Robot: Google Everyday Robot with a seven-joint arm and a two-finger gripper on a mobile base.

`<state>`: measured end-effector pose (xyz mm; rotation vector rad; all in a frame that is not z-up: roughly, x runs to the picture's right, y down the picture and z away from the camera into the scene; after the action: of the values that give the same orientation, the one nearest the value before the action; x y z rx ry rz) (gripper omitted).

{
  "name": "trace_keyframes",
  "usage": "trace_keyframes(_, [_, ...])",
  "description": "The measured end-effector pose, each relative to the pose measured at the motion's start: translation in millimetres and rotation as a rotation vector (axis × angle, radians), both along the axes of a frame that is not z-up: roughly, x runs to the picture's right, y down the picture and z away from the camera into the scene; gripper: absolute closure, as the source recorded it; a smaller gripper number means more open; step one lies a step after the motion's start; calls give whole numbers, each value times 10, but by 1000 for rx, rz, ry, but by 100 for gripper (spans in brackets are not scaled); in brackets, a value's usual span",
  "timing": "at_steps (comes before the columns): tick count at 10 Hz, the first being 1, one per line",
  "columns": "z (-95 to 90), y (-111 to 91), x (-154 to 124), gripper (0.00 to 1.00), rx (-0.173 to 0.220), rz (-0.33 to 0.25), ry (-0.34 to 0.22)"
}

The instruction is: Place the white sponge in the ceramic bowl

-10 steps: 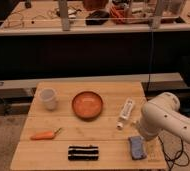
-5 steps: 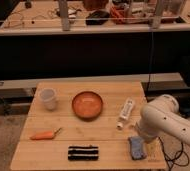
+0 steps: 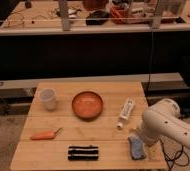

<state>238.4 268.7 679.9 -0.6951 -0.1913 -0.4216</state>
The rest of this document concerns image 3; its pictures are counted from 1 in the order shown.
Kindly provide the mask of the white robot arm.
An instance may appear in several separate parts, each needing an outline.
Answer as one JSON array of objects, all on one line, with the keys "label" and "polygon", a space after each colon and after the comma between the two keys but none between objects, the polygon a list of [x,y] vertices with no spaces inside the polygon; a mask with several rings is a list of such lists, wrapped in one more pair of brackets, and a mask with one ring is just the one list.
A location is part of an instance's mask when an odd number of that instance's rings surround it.
[{"label": "white robot arm", "polygon": [[180,120],[179,116],[180,107],[174,100],[158,101],[142,113],[142,122],[138,125],[140,137],[152,146],[164,135],[190,149],[190,124]]}]

